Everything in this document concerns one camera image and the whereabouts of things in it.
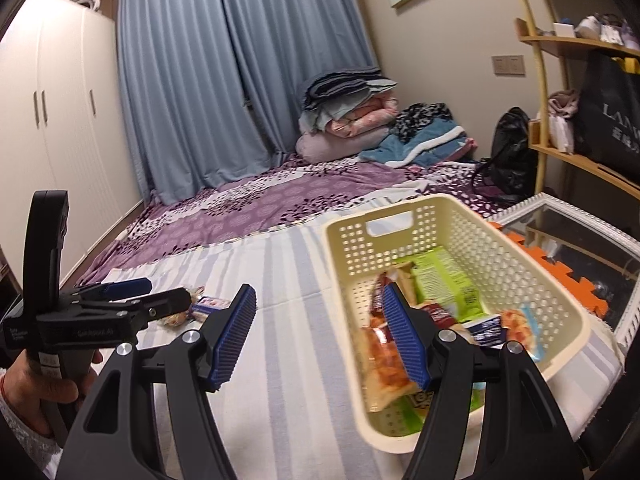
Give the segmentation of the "person's left hand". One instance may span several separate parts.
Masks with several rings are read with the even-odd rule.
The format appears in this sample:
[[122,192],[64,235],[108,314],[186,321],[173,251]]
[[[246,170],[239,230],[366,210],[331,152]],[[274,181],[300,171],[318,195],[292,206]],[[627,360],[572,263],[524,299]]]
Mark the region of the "person's left hand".
[[23,351],[1,378],[1,395],[11,411],[37,434],[48,436],[52,430],[41,404],[72,404],[81,408],[98,374],[89,366],[87,374],[76,384],[70,379],[37,374]]

